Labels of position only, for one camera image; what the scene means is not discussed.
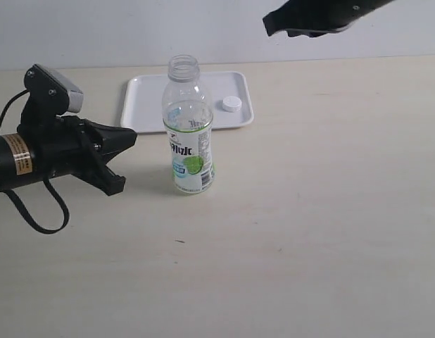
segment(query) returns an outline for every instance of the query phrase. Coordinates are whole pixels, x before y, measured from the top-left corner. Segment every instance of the white wall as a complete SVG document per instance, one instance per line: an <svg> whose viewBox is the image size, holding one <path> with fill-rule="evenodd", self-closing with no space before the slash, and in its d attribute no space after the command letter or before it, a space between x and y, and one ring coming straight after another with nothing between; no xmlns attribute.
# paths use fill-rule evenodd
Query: white wall
<svg viewBox="0 0 435 338"><path fill-rule="evenodd" d="M285 1L0 0L0 69L435 54L435 0L396 0L338 35L268 38L262 18Z"/></svg>

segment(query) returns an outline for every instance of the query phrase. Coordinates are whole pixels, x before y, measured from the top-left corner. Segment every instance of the black cable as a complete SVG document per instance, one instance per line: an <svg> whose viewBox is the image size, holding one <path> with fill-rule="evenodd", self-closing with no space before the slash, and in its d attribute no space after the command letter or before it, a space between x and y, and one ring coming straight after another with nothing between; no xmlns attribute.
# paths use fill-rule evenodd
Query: black cable
<svg viewBox="0 0 435 338"><path fill-rule="evenodd" d="M36 223L34 218L30 215L27 208L25 207L25 204L22 202L20 197L13 191L13 190L4 190L2 191L8 198L14 203L14 206L18 209L19 213L23 217L23 219L36 231L42 233L42 234L56 234L58 231L61 231L65 228L65 226L69 223L70 214L68 206L66 206L65 202L61 198L61 196L56 192L55 188L53 188L53 185L51 185L49 179L46 177L44 178L44 185L46 186L47 190L50 192L50 194L54 197L54 199L58 202L58 205L61 207L61 210L63 211L63 217L64 221L63 224L55 230L50 230L43 228L39 224Z"/></svg>
<svg viewBox="0 0 435 338"><path fill-rule="evenodd" d="M19 99L20 97L24 96L24 95L25 95L26 93L28 93L28 92L29 92L28 89L26 89L26 90L24 90L24 91L21 91L19 94L15 95L11 100L9 100L9 102L6 104L5 108L3 109L3 111L1 112L1 115L0 115L0 129L1 129L1 125L2 125L3 122L4 122L6 112L8 111L9 107L11 106L11 104L13 104L13 102L14 102L15 100L17 100L17 99Z"/></svg>

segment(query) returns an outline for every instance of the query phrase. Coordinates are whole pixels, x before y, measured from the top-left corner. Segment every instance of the orange label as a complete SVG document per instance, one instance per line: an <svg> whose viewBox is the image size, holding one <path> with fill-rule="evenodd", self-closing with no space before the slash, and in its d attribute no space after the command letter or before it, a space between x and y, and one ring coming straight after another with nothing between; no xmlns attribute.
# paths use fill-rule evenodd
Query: orange label
<svg viewBox="0 0 435 338"><path fill-rule="evenodd" d="M2 136L14 155L15 172L25 175L33 172L33 162L28 146L19 134Z"/></svg>

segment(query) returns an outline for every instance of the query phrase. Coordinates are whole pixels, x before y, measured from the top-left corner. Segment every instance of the robotic arm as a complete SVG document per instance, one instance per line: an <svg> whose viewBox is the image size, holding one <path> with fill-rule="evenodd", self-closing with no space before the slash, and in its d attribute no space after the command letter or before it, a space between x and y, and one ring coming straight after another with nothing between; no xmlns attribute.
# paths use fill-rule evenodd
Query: robotic arm
<svg viewBox="0 0 435 338"><path fill-rule="evenodd" d="M394 0L289 0L263 18L267 35L320 37L349 28L354 21Z"/></svg>

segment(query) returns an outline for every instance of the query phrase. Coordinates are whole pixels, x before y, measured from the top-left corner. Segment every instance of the green lime graphic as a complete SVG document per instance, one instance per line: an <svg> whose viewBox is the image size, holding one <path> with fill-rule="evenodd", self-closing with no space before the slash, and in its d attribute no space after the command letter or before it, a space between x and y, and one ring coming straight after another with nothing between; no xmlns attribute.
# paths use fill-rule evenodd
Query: green lime graphic
<svg viewBox="0 0 435 338"><path fill-rule="evenodd" d="M191 175L199 174L203 167L203 158L200 156L186 157L183 164Z"/></svg>

